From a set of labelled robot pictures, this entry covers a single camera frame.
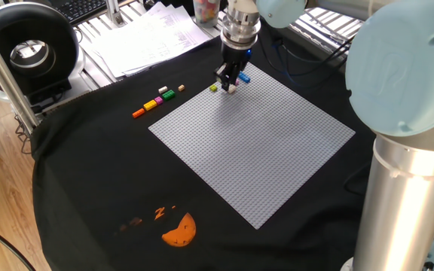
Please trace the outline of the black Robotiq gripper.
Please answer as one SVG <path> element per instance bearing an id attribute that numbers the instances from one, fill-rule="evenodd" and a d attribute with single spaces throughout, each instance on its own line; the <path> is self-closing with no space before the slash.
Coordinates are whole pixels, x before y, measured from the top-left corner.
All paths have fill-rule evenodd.
<path id="1" fill-rule="evenodd" d="M 252 56 L 252 49 L 237 50 L 223 44 L 221 52 L 223 63 L 214 70 L 214 75 L 222 89 L 229 91 L 231 86 L 236 86 L 241 71 L 245 69 Z"/>

